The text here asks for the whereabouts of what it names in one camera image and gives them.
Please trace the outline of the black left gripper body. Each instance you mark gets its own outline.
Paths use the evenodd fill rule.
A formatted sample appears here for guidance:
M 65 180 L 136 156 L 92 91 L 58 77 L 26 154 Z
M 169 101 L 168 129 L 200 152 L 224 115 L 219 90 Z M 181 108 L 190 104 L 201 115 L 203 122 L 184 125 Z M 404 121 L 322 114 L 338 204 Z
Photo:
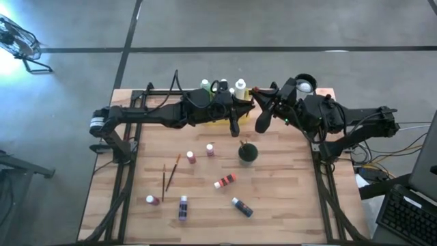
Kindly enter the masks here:
M 217 92 L 213 99 L 204 89 L 182 94 L 182 126 L 229 120 L 229 110 L 235 107 L 236 97 L 228 91 Z

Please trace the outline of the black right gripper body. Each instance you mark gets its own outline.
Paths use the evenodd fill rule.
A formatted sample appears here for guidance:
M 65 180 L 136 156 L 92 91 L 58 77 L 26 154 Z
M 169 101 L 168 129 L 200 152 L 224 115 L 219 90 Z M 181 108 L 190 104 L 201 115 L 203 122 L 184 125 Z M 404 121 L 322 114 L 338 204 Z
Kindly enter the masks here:
M 284 120 L 287 125 L 297 126 L 296 105 L 298 101 L 303 98 L 298 98 L 296 93 L 296 80 L 289 78 L 278 91 L 276 97 L 277 101 L 273 111 L 274 118 Z

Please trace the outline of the tall white bottle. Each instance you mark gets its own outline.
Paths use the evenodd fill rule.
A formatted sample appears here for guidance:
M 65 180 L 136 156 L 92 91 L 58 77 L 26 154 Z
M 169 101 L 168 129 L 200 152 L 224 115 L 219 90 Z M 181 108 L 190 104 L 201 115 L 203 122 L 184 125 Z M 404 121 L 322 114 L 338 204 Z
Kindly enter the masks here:
M 246 83 L 244 79 L 238 79 L 235 83 L 235 97 L 240 100 L 245 99 Z

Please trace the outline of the large green paint bottle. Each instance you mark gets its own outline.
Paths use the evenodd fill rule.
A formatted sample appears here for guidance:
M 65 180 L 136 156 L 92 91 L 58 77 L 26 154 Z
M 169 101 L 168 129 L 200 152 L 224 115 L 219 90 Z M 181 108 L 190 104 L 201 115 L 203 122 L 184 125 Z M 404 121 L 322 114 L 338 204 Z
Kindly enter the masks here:
M 211 82 L 209 82 L 209 80 L 207 79 L 202 79 L 201 80 L 201 84 L 200 84 L 201 88 L 203 88 L 205 91 L 208 92 L 208 96 L 210 98 L 212 98 L 212 89 L 211 89 Z

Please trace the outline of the teal plastic cup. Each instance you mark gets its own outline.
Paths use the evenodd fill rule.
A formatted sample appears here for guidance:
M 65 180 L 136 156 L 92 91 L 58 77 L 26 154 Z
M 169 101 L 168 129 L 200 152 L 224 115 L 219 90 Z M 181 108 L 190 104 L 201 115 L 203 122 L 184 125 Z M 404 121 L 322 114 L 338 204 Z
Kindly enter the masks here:
M 240 146 L 238 148 L 238 157 L 239 157 L 239 163 L 242 166 L 248 167 L 253 164 L 253 162 L 258 157 L 258 149 L 255 145 L 248 143 L 247 147 L 243 148 L 243 146 Z

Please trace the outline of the small orange paint bottle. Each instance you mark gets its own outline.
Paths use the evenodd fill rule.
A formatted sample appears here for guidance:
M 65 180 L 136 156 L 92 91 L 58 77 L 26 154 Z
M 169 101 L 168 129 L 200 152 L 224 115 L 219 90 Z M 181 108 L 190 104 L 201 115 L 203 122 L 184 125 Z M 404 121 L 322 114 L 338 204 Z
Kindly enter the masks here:
M 214 183 L 214 187 L 216 189 L 220 189 L 222 187 L 225 187 L 233 182 L 236 181 L 236 175 L 235 174 L 229 174 L 223 178 L 221 178 L 220 180 L 218 180 L 217 182 Z

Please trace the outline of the small blue paint bottle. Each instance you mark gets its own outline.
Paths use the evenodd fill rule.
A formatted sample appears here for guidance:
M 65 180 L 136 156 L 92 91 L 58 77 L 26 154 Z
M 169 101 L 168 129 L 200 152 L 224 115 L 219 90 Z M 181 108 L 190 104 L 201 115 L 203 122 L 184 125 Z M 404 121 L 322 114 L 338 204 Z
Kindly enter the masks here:
M 251 208 L 249 208 L 244 202 L 242 202 L 241 200 L 239 200 L 236 197 L 233 197 L 231 202 L 246 217 L 249 218 L 252 216 L 253 210 Z

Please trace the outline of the small purple paint bottle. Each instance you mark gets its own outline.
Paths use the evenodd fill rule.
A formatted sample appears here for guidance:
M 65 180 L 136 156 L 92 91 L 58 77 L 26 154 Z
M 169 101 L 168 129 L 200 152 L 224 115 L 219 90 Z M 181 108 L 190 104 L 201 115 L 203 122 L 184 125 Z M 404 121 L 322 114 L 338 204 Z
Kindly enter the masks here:
M 178 219 L 180 221 L 186 221 L 188 217 L 188 197 L 186 195 L 182 195 L 180 198 Z

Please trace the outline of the yellow plastic bin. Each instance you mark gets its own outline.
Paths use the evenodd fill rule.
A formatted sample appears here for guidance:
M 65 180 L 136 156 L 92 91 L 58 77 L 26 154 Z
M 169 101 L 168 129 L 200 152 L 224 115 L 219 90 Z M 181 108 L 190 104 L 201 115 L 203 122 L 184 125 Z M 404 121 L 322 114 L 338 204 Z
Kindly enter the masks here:
M 249 89 L 245 89 L 244 92 L 244 99 L 245 100 L 251 100 L 252 96 L 249 93 Z M 246 113 L 244 114 L 239 120 L 238 123 L 239 124 L 246 124 L 248 123 L 250 120 L 250 113 Z M 218 125 L 226 125 L 229 124 L 229 120 L 228 119 L 222 119 L 222 120 L 217 120 L 215 122 L 206 122 L 205 125 L 210 125 L 210 126 L 218 126 Z

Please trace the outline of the grey laptop computer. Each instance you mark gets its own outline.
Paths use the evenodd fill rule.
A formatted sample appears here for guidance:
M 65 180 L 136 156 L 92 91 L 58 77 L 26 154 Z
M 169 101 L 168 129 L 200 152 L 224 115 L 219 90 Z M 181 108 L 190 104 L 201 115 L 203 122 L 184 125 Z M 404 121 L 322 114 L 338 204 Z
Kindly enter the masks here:
M 437 246 L 437 112 L 406 185 L 384 196 L 372 241 L 394 246 Z

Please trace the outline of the black floor fan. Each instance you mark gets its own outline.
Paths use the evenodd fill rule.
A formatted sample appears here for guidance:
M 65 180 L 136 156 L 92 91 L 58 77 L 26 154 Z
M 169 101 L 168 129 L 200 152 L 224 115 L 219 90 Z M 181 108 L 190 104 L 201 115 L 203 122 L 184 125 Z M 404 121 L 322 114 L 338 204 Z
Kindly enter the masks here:
M 8 17 L 0 14 L 0 48 L 24 64 L 28 73 L 50 73 L 53 69 L 38 62 L 42 51 L 36 36 Z

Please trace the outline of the orange handled paintbrush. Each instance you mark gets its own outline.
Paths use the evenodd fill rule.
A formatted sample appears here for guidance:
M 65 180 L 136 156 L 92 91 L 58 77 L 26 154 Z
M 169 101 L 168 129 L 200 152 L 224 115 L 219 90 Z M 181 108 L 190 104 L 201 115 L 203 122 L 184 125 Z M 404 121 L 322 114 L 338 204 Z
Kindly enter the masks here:
M 172 180 L 173 180 L 173 176 L 174 176 L 174 174 L 175 174 L 175 171 L 176 171 L 176 169 L 177 169 L 178 163 L 179 163 L 179 161 L 180 161 L 180 157 L 181 157 L 181 154 L 178 155 L 178 157 L 177 157 L 177 159 L 176 159 L 176 162 L 175 162 L 175 164 L 174 164 L 174 166 L 173 166 L 173 169 L 172 169 L 172 171 L 171 171 L 170 178 L 169 178 L 168 183 L 167 183 L 167 186 L 166 186 L 166 188 L 165 188 L 165 192 L 168 191 L 168 189 L 169 189 L 169 187 L 170 187 L 170 185 L 171 185 L 171 182 L 172 182 Z

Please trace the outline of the black aluminium table frame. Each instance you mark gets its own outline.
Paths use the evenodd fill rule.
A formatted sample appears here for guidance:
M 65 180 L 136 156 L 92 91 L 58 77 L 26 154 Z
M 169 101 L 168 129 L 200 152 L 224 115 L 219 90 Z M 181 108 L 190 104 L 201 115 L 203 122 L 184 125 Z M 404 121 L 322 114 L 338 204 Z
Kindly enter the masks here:
M 315 167 L 307 140 L 294 128 L 275 120 L 260 135 L 254 124 L 260 110 L 240 124 L 232 137 L 229 125 L 186 126 L 180 130 L 159 124 L 120 125 L 117 133 L 135 143 L 135 161 L 116 165 L 109 153 L 96 162 L 78 240 L 81 244 L 135 245 L 274 245 L 326 243 L 348 233 L 329 206 L 320 200 L 318 181 L 333 188 L 344 213 L 364 236 L 369 234 L 352 166 L 341 159 L 335 171 Z M 253 144 L 258 157 L 239 163 L 240 140 Z M 208 156 L 206 145 L 214 146 Z M 192 151 L 196 163 L 186 153 Z M 180 161 L 164 202 L 165 188 L 178 155 Z M 214 183 L 235 174 L 236 181 L 216 189 Z M 153 195 L 157 206 L 145 198 Z M 180 198 L 188 197 L 188 217 L 178 219 Z M 236 197 L 253 210 L 242 214 Z

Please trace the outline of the black desk frame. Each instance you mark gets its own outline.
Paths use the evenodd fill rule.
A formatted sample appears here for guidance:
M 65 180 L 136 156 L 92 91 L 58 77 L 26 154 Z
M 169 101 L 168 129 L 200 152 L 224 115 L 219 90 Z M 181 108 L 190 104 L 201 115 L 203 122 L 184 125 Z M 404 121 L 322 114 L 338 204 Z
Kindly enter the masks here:
M 5 246 L 18 226 L 18 214 L 34 175 L 52 178 L 55 169 L 49 169 L 16 158 L 0 150 L 0 246 Z

